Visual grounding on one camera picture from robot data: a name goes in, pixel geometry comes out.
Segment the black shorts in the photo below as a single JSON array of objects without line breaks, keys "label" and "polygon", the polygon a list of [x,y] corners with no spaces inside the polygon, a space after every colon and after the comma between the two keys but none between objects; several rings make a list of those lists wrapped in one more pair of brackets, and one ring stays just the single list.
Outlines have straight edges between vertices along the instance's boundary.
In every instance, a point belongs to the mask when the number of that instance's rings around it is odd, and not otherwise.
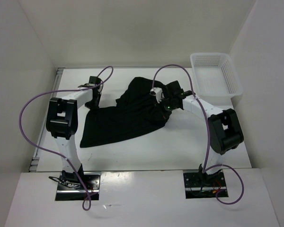
[{"label": "black shorts", "polygon": [[150,95],[151,87],[164,88],[159,81],[135,77],[116,100],[116,106],[93,109],[85,119],[81,148],[133,139],[165,126],[169,114]]}]

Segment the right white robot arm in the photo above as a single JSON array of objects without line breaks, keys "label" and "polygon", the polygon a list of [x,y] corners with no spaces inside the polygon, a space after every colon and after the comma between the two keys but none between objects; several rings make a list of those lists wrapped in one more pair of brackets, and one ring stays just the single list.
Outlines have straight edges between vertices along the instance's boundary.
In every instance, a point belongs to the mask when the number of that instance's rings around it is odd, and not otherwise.
[{"label": "right white robot arm", "polygon": [[184,91],[178,81],[163,88],[154,87],[151,94],[156,97],[164,115],[182,109],[205,120],[207,147],[204,161],[198,168],[198,180],[201,185],[209,186],[220,172],[226,152],[236,149],[244,141],[236,112],[231,108],[223,110],[216,107],[191,90]]}]

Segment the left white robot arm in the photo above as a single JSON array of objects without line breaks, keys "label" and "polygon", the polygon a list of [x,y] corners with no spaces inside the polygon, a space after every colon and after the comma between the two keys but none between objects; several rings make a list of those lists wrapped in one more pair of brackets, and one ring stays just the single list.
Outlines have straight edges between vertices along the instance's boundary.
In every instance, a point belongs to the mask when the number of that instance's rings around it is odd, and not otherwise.
[{"label": "left white robot arm", "polygon": [[85,183],[82,164],[78,158],[74,134],[78,129],[78,109],[82,106],[98,109],[103,86],[102,80],[91,76],[89,82],[79,86],[82,90],[62,98],[51,98],[46,118],[46,129],[54,137],[62,158],[62,173],[52,178],[68,188],[79,189]]}]

